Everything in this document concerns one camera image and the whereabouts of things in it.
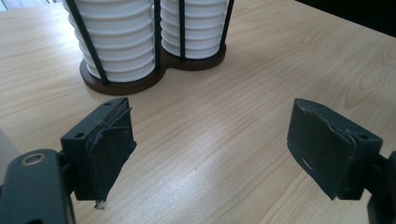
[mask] wooden base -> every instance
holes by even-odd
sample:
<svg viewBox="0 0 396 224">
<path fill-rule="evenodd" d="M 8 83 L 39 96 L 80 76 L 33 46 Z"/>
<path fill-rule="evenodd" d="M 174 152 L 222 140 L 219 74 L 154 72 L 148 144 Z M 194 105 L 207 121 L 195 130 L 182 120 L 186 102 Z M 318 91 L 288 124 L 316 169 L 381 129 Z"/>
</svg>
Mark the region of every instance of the wooden base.
<svg viewBox="0 0 396 224">
<path fill-rule="evenodd" d="M 129 95 L 144 91 L 157 84 L 163 78 L 167 68 L 176 68 L 184 71 L 201 71 L 215 67 L 224 60 L 226 50 L 227 48 L 225 47 L 207 59 L 186 59 L 182 62 L 180 57 L 174 56 L 162 49 L 161 67 L 152 71 L 148 76 L 133 82 L 110 82 L 108 85 L 104 85 L 101 79 L 90 74 L 87 63 L 84 60 L 80 64 L 79 71 L 85 84 L 94 91 L 107 95 Z"/>
</svg>

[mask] table surface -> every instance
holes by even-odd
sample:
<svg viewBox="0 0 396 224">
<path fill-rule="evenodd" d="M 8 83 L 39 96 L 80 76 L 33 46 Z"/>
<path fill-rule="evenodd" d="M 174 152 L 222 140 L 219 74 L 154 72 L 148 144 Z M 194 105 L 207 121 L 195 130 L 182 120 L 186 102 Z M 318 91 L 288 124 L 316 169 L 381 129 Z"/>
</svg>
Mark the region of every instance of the table surface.
<svg viewBox="0 0 396 224">
<path fill-rule="evenodd" d="M 21 152 L 99 104 L 61 4 L 0 13 L 0 128 Z M 368 223 L 331 201 L 286 146 L 294 98 L 324 104 L 396 149 L 396 41 L 290 0 L 235 1 L 219 66 L 169 69 L 128 96 L 138 146 L 106 210 L 73 199 L 78 223 Z"/>
</svg>

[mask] black wire frame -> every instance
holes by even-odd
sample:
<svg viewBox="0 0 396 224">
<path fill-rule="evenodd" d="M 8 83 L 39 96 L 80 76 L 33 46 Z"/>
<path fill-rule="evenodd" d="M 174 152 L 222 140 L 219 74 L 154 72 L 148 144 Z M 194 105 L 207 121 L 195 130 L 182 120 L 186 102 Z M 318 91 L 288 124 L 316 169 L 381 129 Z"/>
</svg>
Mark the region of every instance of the black wire frame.
<svg viewBox="0 0 396 224">
<path fill-rule="evenodd" d="M 154 0 L 155 69 L 161 69 L 161 0 Z"/>
<path fill-rule="evenodd" d="M 223 32 L 222 32 L 222 35 L 221 35 L 220 49 L 219 50 L 224 50 L 225 49 L 225 39 L 227 37 L 228 27 L 230 26 L 231 14 L 232 13 L 233 13 L 233 0 L 230 0 L 228 2 L 227 13 L 225 15 L 225 21 L 224 21 L 224 26 L 223 26 Z"/>
<path fill-rule="evenodd" d="M 106 75 L 106 71 L 103 68 L 103 65 L 99 59 L 98 53 L 96 52 L 96 48 L 93 45 L 90 34 L 88 33 L 87 27 L 85 26 L 84 20 L 82 19 L 81 15 L 79 14 L 78 7 L 76 5 L 75 0 L 65 0 L 65 1 L 66 1 L 66 4 L 69 6 L 70 13 L 72 14 L 73 19 L 76 22 L 76 25 L 79 29 L 79 32 L 81 33 L 81 36 L 85 42 L 85 45 L 87 46 L 87 49 L 91 54 L 93 63 L 96 66 L 96 69 L 99 73 L 102 83 L 104 85 L 110 84 L 110 81 L 108 80 L 107 75 Z"/>
<path fill-rule="evenodd" d="M 186 61 L 186 8 L 184 0 L 178 0 L 178 18 L 180 30 L 180 60 Z"/>
</svg>

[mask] white plate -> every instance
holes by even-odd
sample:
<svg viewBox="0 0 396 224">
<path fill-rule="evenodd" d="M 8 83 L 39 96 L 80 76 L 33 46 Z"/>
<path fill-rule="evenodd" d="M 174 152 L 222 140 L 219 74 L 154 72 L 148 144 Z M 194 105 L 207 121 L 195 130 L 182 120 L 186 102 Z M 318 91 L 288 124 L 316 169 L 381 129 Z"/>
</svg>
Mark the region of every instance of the white plate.
<svg viewBox="0 0 396 224">
<path fill-rule="evenodd" d="M 142 7 L 152 6 L 153 0 L 75 0 L 81 14 L 101 17 L 122 17 L 135 13 Z M 64 8 L 69 10 L 66 1 Z"/>
<path fill-rule="evenodd" d="M 91 75 L 100 78 L 99 73 L 94 66 L 87 63 L 87 68 Z M 147 64 L 143 64 L 141 67 L 132 71 L 106 72 L 106 75 L 108 80 L 112 82 L 131 82 L 148 76 L 154 70 L 154 68 L 155 62 L 150 61 Z"/>
<path fill-rule="evenodd" d="M 224 0 L 185 0 L 185 5 L 192 6 L 207 6 L 207 5 L 215 5 L 224 2 Z"/>
<path fill-rule="evenodd" d="M 180 57 L 180 48 L 173 46 L 163 39 L 163 48 L 169 53 Z M 186 49 L 186 58 L 188 59 L 205 59 L 215 55 L 219 51 L 219 45 L 209 49 Z"/>
<path fill-rule="evenodd" d="M 161 10 L 161 18 L 175 26 L 179 26 L 180 18 L 178 17 L 178 13 L 174 14 L 165 8 Z M 205 29 L 212 28 L 215 26 L 220 26 L 224 23 L 225 14 L 219 14 L 213 17 L 205 17 L 205 18 L 188 18 L 185 17 L 185 27 L 187 29 Z"/>
<path fill-rule="evenodd" d="M 154 29 L 152 25 L 143 27 L 132 33 L 122 35 L 96 35 L 90 33 L 90 38 L 95 46 L 103 46 L 105 48 L 119 49 L 122 46 L 131 46 L 135 43 L 140 43 L 143 39 L 147 38 L 148 35 L 154 36 Z M 77 39 L 84 42 L 81 33 L 78 29 L 75 29 L 75 35 Z"/>
<path fill-rule="evenodd" d="M 76 22 L 71 14 L 68 17 L 70 23 L 77 27 Z M 153 22 L 154 13 L 150 6 L 148 6 L 144 11 L 139 14 L 132 16 L 121 17 L 121 18 L 106 18 L 98 19 L 93 17 L 83 17 L 84 24 L 87 30 L 96 33 L 109 33 L 109 34 L 119 34 L 125 31 L 132 31 L 138 27 L 141 27 L 143 23 Z"/>
<path fill-rule="evenodd" d="M 178 1 L 161 1 L 162 8 L 166 8 L 167 10 L 170 10 L 174 13 L 178 13 L 178 4 Z M 225 0 L 217 2 L 216 4 L 204 5 L 190 4 L 189 2 L 185 2 L 184 12 L 187 17 L 191 18 L 211 17 L 225 13 L 227 11 L 227 6 L 228 4 Z"/>
<path fill-rule="evenodd" d="M 165 20 L 161 21 L 161 27 L 163 30 L 172 34 L 174 36 L 180 36 L 180 28 L 174 24 L 171 24 Z M 185 35 L 187 39 L 205 39 L 208 36 L 221 35 L 223 31 L 223 25 L 218 25 L 215 27 L 205 28 L 205 29 L 185 29 Z"/>
<path fill-rule="evenodd" d="M 94 65 L 91 54 L 87 51 L 83 51 L 83 54 L 87 63 Z M 103 59 L 100 55 L 99 58 L 106 71 L 135 70 L 140 67 L 141 64 L 154 60 L 155 53 L 154 48 L 151 48 L 145 51 L 135 52 L 133 55 L 123 59 Z"/>
<path fill-rule="evenodd" d="M 89 52 L 87 46 L 84 42 L 78 41 L 79 47 L 81 51 Z M 104 48 L 102 46 L 95 45 L 96 52 L 100 56 L 100 58 L 104 60 L 121 60 L 123 58 L 131 57 L 136 55 L 137 52 L 144 51 L 145 49 L 151 49 L 154 47 L 154 37 L 152 35 L 148 36 L 148 38 L 143 39 L 136 44 L 131 46 L 121 46 L 120 48 Z"/>
<path fill-rule="evenodd" d="M 168 43 L 180 47 L 180 37 L 174 36 L 162 30 L 162 37 Z M 210 36 L 206 39 L 185 39 L 186 49 L 208 49 L 216 45 L 219 45 L 221 40 L 221 35 Z"/>
</svg>

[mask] stack of plates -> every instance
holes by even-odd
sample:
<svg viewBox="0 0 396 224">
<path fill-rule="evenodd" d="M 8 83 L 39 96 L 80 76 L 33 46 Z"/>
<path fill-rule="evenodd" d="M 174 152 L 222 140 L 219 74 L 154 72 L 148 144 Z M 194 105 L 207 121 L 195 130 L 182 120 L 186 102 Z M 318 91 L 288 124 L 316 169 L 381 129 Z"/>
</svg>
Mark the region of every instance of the stack of plates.
<svg viewBox="0 0 396 224">
<path fill-rule="evenodd" d="M 113 82 L 130 82 L 150 74 L 155 67 L 153 0 L 76 0 L 76 5 L 107 78 Z M 64 8 L 70 12 L 66 2 Z M 90 73 L 100 78 L 91 54 L 75 27 Z"/>
<path fill-rule="evenodd" d="M 186 58 L 204 59 L 219 51 L 227 0 L 185 0 Z M 163 48 L 180 56 L 178 0 L 161 1 Z"/>
</svg>

